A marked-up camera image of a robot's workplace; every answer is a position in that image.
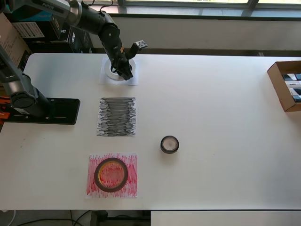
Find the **white wall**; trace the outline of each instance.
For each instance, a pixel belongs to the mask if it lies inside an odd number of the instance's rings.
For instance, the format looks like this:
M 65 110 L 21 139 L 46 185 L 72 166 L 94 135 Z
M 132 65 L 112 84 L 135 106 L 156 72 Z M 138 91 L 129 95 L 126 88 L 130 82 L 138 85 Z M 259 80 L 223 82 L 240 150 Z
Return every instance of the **white wall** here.
M 301 22 L 113 18 L 126 48 L 145 40 L 149 48 L 301 50 Z M 95 48 L 101 42 L 91 35 Z
M 296 211 L 152 211 L 151 226 L 299 226 Z

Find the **brown tape roll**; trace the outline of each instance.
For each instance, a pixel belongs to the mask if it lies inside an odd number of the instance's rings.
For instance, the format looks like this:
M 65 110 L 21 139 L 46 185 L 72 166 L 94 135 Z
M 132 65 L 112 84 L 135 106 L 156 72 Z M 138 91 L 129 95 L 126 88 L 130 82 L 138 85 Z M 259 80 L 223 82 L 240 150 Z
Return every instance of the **brown tape roll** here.
M 179 149 L 179 141 L 174 136 L 166 136 L 161 140 L 160 147 L 166 154 L 173 154 Z
M 106 185 L 106 183 L 108 183 L 108 181 L 102 181 L 102 173 L 103 173 L 103 170 L 106 170 L 106 167 L 112 163 L 118 164 L 122 168 L 123 178 L 118 184 L 114 185 L 113 187 L 108 187 Z M 120 190 L 121 188 L 124 187 L 124 185 L 126 185 L 127 177 L 128 177 L 127 166 L 125 165 L 125 163 L 122 160 L 120 160 L 118 158 L 108 158 L 108 159 L 103 160 L 96 167 L 96 170 L 94 173 L 94 180 L 95 180 L 97 187 L 99 187 L 99 189 L 103 190 L 104 192 L 116 192 L 116 191 Z

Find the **red scribbles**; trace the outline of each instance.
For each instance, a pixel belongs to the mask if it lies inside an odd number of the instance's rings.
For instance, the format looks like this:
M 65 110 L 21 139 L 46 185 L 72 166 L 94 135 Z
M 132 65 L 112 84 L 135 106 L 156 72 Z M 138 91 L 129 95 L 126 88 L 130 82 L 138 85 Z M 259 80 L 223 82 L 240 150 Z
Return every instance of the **red scribbles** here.
M 118 158 L 127 166 L 128 178 L 126 185 L 119 191 L 108 193 L 100 190 L 94 181 L 96 167 L 105 159 Z M 116 164 L 108 164 L 101 173 L 101 180 L 107 187 L 114 187 L 121 182 L 123 178 L 122 168 Z M 106 198 L 106 197 L 137 197 L 137 155 L 135 153 L 110 153 L 104 155 L 91 155 L 89 159 L 87 197 Z

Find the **wall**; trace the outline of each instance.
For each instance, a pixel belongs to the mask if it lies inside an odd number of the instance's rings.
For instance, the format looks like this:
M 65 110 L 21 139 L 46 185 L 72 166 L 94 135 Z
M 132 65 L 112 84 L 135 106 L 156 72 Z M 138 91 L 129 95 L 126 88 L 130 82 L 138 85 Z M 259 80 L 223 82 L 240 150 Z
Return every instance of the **wall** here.
M 113 18 L 126 48 L 145 40 L 149 48 L 301 50 L 301 22 Z M 95 48 L 101 42 L 91 35 Z

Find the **open cardboard box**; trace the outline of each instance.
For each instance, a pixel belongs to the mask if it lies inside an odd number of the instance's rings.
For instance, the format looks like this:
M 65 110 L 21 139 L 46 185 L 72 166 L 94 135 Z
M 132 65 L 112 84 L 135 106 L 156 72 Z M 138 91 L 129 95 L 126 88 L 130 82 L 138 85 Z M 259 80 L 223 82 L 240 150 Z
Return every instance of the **open cardboard box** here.
M 271 79 L 280 103 L 285 112 L 301 111 L 301 103 L 296 103 L 286 86 L 282 74 L 301 73 L 301 61 L 278 61 L 268 69 Z
M 1 82 L 0 82 L 0 97 L 7 97 L 7 94 L 4 90 L 4 87 L 2 86 Z

